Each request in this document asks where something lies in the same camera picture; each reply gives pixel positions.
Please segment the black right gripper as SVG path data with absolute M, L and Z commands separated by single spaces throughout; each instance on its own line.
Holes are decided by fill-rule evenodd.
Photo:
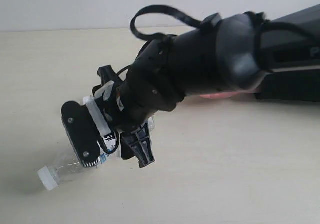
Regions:
M 114 125 L 122 130 L 137 128 L 157 111 L 170 112 L 185 98 L 173 75 L 169 72 L 168 57 L 173 37 L 163 41 L 147 41 L 129 66 L 125 80 L 118 87 L 118 110 L 113 116 Z M 138 159 L 144 168 L 155 162 L 148 123 L 138 129 L 123 132 L 120 137 L 121 158 Z

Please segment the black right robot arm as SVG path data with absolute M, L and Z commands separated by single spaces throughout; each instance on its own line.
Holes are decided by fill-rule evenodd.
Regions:
M 313 6 L 269 20 L 247 11 L 227 18 L 214 13 L 197 20 L 166 5 L 150 5 L 137 16 L 166 14 L 192 27 L 180 35 L 145 34 L 145 41 L 116 91 L 122 129 L 120 155 L 154 162 L 147 120 L 157 111 L 172 111 L 186 96 L 248 91 L 265 76 L 320 67 L 320 10 Z

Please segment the bare open human hand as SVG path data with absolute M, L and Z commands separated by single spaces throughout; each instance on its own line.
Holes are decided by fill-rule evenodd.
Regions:
M 253 89 L 249 91 L 239 91 L 239 92 L 219 92 L 219 93 L 200 95 L 200 97 L 206 98 L 206 99 L 224 99 L 224 98 L 230 98 L 238 94 L 252 94 L 256 92 L 257 92 L 257 89 Z

